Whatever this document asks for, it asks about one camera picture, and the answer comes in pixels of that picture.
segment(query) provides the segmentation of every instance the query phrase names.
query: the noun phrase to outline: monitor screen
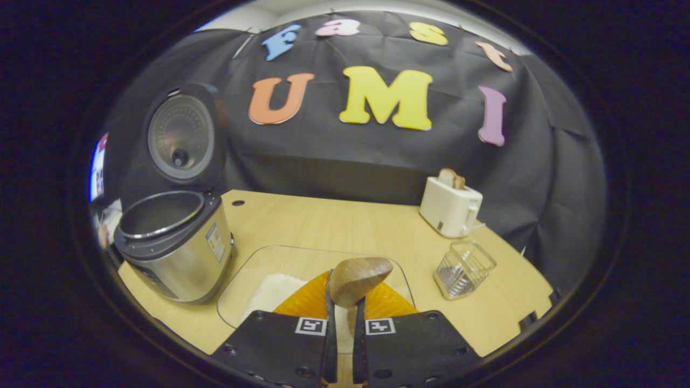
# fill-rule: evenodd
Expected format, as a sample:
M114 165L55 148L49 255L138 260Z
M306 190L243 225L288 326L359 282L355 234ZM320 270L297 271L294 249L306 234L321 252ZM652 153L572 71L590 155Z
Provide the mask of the monitor screen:
M91 201L103 195L103 160L106 154L106 142L108 141L108 134L106 133L96 145L91 160L91 183L89 190L89 198Z

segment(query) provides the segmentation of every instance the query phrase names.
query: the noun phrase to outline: rice cooker label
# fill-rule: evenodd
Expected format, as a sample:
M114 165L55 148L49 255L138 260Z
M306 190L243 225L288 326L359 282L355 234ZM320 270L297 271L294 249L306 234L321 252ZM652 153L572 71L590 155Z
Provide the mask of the rice cooker label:
M225 253L225 244L223 244L223 239L220 237L220 231L215 226L215 222L206 234L206 242L211 247L211 251L213 251L216 260L221 262L223 260L223 254Z

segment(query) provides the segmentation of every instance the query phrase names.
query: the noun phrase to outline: rice cooker lid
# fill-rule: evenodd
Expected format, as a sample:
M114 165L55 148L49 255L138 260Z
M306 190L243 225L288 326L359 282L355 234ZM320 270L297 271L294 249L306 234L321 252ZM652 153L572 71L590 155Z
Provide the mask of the rice cooker lid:
M212 188L224 165L223 104L214 86L184 84L152 103L144 120L148 153L168 181Z
M185 200L179 200L195 196L198 196L201 207L185 216L185 211L190 209L192 202L182 204ZM219 208L221 201L218 194L192 191L170 191L144 198L122 215L120 224L115 229L115 247L128 259L146 261L168 255L199 232ZM157 222L150 221L150 215L156 212L174 213L176 216L159 218ZM171 224L168 227L160 227L170 222L175 226Z

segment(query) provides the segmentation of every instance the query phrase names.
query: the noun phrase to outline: white wall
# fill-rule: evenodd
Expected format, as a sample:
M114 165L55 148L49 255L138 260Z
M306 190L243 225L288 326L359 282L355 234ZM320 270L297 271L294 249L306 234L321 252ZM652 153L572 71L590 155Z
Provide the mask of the white wall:
M335 11L376 10L416 14L452 26L461 25L463 29L510 48L516 54L529 54L526 47L498 28L440 0L257 0L249 6L231 10L200 30L246 30L251 27L251 32L259 32L304 17L329 13L331 8Z

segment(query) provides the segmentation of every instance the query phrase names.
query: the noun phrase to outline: wire basket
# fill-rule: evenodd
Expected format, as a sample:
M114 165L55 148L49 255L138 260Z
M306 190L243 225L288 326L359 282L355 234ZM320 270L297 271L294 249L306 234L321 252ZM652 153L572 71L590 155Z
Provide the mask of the wire basket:
M496 265L477 242L454 242L433 277L444 298L453 300L476 290Z

